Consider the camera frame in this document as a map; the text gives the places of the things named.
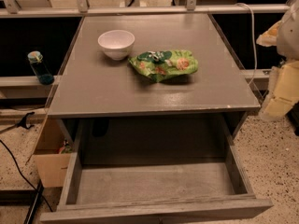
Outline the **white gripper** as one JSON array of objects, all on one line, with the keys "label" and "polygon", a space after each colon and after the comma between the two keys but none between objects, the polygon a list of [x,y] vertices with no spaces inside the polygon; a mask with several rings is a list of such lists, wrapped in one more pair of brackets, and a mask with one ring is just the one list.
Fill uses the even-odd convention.
[{"label": "white gripper", "polygon": [[[259,35],[260,46],[277,45],[278,54],[299,60],[299,0],[293,2],[281,21]],[[299,61],[290,61],[280,68],[273,66],[269,75],[268,93],[263,101],[260,118],[283,118],[299,102]]]}]

